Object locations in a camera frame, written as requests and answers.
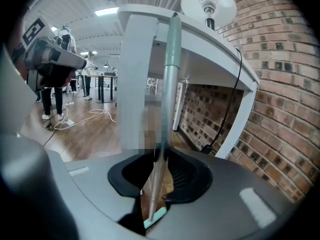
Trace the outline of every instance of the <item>standing table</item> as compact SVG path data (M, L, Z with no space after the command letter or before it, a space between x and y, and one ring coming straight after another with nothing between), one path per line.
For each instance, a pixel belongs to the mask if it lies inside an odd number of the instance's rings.
M113 98L113 84L114 84L114 78L115 76L112 75L103 75L103 74L94 74L91 75L92 78L98 78L98 100L97 103L110 103L114 101ZM104 78L110 78L110 100L105 101L104 96Z

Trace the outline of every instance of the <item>white table leg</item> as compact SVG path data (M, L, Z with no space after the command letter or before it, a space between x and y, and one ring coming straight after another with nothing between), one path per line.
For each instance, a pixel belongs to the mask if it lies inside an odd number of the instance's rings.
M229 134L225 138L222 146L216 153L216 158L226 159L231 149L235 146L237 140L239 139L250 115L252 107L255 102L256 91L257 91L257 83L253 83L253 91L243 91L243 96L241 100L241 104L236 114L233 125L229 131Z
M118 72L117 118L123 153L137 154L145 147L143 114L156 17L130 16L123 35Z
M182 108L184 106L184 100L185 100L185 96L186 96L186 88L187 88L187 84L183 83L181 86L181 89L180 89L178 105L176 106L176 112L175 112L174 121L173 121L172 129L174 131L176 131L178 129L178 125L179 125L179 121L180 121L180 117L181 117L181 112L182 112Z

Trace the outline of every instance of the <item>black pants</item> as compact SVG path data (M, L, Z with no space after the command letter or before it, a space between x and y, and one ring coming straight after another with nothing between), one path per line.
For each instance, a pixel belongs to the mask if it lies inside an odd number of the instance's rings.
M77 90L77 88L76 88L76 82L77 82L77 80L72 80L72 81L70 82L70 86L71 86L71 91L72 91L72 92L75 92L75 91Z
M82 82L83 82L83 93L84 96L90 96L90 82L91 77L87 75L81 75Z
M62 88L54 88L55 93L55 105L56 105L56 112L57 114L62 114ZM41 91L42 96L42 103L43 103L43 109L44 113L47 116L50 116L50 106L51 106L51 88L44 89Z

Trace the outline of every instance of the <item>lamp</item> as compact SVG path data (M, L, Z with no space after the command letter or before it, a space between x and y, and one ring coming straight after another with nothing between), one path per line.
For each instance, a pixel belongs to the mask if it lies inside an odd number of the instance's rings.
M234 0L181 0L182 12L215 30L232 23L237 14Z

